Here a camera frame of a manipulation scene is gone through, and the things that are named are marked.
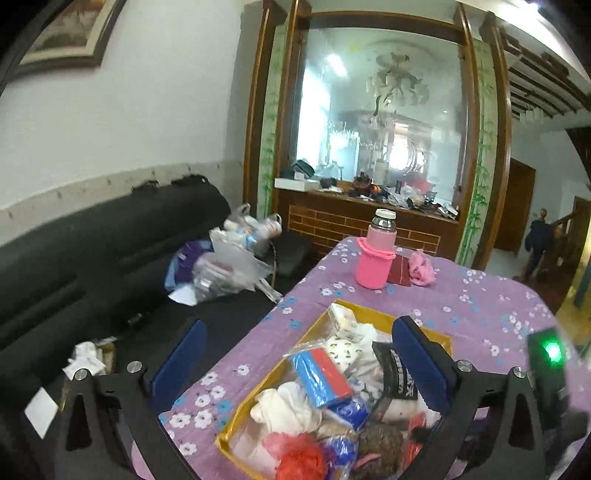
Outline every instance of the metal screw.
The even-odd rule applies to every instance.
[[[458,360],[456,365],[462,372],[471,372],[474,368],[468,360]]]
[[[127,371],[130,374],[134,374],[140,370],[142,370],[142,362],[138,362],[137,360],[134,360],[127,365]]]
[[[74,378],[77,380],[84,380],[86,378],[86,375],[87,375],[86,368],[80,368],[74,374]]]
[[[521,367],[513,367],[513,374],[517,378],[525,378],[525,376],[527,375],[527,372],[525,370],[523,370]]]

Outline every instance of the green led indicator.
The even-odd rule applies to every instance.
[[[560,344],[558,342],[551,340],[545,343],[543,347],[552,363],[556,364],[562,360],[562,351],[560,350]]]

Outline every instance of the black sofa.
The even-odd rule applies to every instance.
[[[199,379],[273,307],[244,291],[196,307],[167,298],[164,277],[186,241],[207,238],[230,212],[193,176],[43,225],[0,247],[0,468],[6,478],[54,478],[58,414],[41,440],[24,415],[40,387],[59,404],[73,346],[109,335],[116,370],[148,362],[176,331],[200,319],[207,354]]]

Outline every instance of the pink thermos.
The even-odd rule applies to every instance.
[[[359,285],[378,289],[386,285],[394,253],[396,240],[396,212],[379,208],[368,228],[367,238],[359,238],[361,258],[355,279]]]

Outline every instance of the picture frame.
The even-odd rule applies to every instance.
[[[12,77],[54,69],[98,67],[126,0],[73,0],[33,41]]]

